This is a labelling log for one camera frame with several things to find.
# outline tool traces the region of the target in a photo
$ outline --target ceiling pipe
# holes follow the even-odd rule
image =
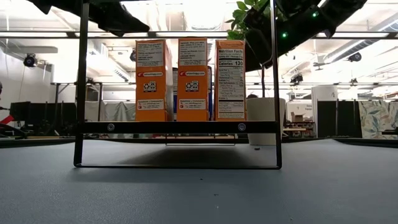
[[[398,31],[398,13],[395,13],[390,18],[382,21],[378,25],[374,26],[369,31],[380,31],[380,32],[397,32]],[[343,58],[347,58],[354,53],[369,47],[370,45],[376,43],[377,39],[373,40],[352,40],[347,44],[341,46],[337,50],[325,55],[323,61],[325,63],[337,62]]]

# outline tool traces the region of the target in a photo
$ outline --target white plant pot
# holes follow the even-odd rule
[[[250,98],[246,100],[248,121],[275,121],[274,98]],[[285,118],[285,99],[279,99],[280,137],[282,138]],[[248,134],[250,145],[275,146],[275,134]]]

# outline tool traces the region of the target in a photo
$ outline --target black metal frame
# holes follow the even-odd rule
[[[80,46],[77,87],[77,132],[73,165],[75,167],[108,168],[187,168],[187,169],[280,169],[282,146],[279,113],[279,79],[277,69],[277,43],[275,27],[275,0],[271,0],[272,64],[274,70],[275,121],[227,121],[227,122],[85,122],[86,56],[88,40],[88,12],[90,0],[81,0]],[[157,166],[157,165],[90,165],[82,163],[83,134],[85,133],[275,133],[276,165],[273,166]]]

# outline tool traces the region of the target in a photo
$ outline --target floral curtain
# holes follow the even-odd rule
[[[382,135],[381,132],[398,127],[398,102],[360,101],[362,138],[398,139],[396,135]]]

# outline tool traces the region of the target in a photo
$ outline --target gray floor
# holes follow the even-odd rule
[[[398,149],[283,145],[282,170],[74,169],[73,145],[0,149],[0,223],[398,223]],[[85,141],[102,163],[274,162],[271,149]]]

